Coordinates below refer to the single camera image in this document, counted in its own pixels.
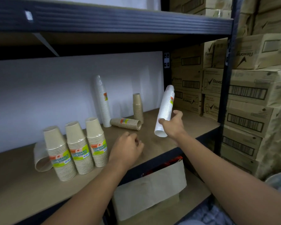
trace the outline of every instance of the person's right hand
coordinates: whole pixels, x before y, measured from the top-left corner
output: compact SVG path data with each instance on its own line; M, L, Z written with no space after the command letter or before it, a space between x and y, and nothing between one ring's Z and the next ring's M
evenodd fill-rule
M170 121L166 121L164 118L158 120L158 122L163 126L165 133L172 139L176 140L177 136L186 133L184 130L182 115L183 113L179 110L174 110L176 114Z

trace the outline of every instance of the orange and green label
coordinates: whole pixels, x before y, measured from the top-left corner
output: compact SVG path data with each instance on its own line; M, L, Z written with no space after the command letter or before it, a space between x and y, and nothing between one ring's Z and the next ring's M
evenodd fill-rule
M108 100L107 92L105 92L103 95L104 95L105 101L107 101Z
M101 143L98 143L96 145L91 145L90 149L92 151L93 155L101 155L104 152L107 151L107 145L106 145L106 140L102 141Z
M127 124L127 121L128 121L127 118L122 118L122 119L120 120L120 123L122 123L122 124Z
M84 160L90 156L90 150L87 144L79 149L70 149L70 152L74 160Z
M71 161L70 151L67 150L59 155L49 156L53 167L63 167Z

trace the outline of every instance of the person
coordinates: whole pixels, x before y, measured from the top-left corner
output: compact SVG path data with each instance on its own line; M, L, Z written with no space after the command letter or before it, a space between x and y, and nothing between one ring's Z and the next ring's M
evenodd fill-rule
M281 193L215 155L184 130L182 112L160 119L197 173L237 225L281 225ZM124 133L112 147L99 175L50 216L43 225L99 224L117 185L141 155L144 144L136 133Z

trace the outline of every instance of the finger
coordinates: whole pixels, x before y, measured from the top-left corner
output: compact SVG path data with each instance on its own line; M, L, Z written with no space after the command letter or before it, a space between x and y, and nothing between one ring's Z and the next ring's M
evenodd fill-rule
M165 122L165 119L164 118L160 118L160 119L158 119L158 122L159 122L159 124L162 125Z
M139 141L138 146L136 147L136 150L139 152L139 155L142 153L144 147L145 144L142 141Z
M129 136L130 133L129 132L124 132L122 136Z
M131 138L132 138L133 140L136 140L137 137L138 137L138 135L137 135L135 132L132 133L130 136L131 136Z
M182 118L183 116L183 113L180 110L174 110L173 113L176 114L175 117L178 118Z

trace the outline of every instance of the shelf bracket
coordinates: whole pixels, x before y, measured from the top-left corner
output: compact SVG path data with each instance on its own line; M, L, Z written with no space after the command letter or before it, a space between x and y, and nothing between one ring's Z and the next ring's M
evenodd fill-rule
M59 54L53 49L53 47L47 42L47 40L40 33L33 33L34 36L41 41L55 56L59 57Z

